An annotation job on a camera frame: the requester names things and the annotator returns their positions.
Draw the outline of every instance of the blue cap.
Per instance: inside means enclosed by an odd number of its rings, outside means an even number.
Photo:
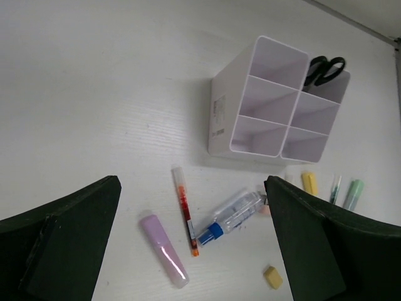
[[[224,234],[223,229],[217,223],[212,223],[200,237],[198,237],[199,243],[204,246],[211,240],[216,240]]]

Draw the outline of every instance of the black scissors handle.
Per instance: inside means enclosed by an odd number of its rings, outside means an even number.
[[[340,67],[337,67],[334,72],[330,73],[331,68],[337,64],[341,64]],[[315,70],[311,74],[308,74],[304,86],[308,88],[311,85],[320,86],[330,82],[331,80],[334,80],[345,69],[345,65],[345,59],[340,56],[332,59],[331,61],[328,61],[327,57],[325,56],[318,56],[314,58],[311,60],[309,69],[311,70],[315,67]]]

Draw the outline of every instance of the pink marker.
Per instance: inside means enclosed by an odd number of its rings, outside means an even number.
[[[188,274],[157,216],[152,214],[142,218],[140,224],[171,282],[178,288],[186,286],[189,282]]]

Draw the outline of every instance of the transparent bottle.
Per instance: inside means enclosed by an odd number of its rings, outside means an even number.
[[[223,234],[230,233],[258,212],[265,199],[266,196],[259,193],[250,193],[247,189],[240,190],[215,211],[214,222],[197,237],[200,245],[204,246]]]

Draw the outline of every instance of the orange pen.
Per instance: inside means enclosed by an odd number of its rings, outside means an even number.
[[[192,225],[192,220],[189,214],[189,207],[187,202],[187,188],[185,186],[184,173],[182,172],[182,168],[179,166],[173,166],[172,169],[173,178],[175,182],[175,186],[177,188],[177,193],[181,205],[182,212],[184,214],[185,223],[187,225],[187,231],[190,238],[190,247],[192,250],[192,255],[194,257],[199,256],[199,250],[196,243],[196,237],[194,233],[194,227]]]

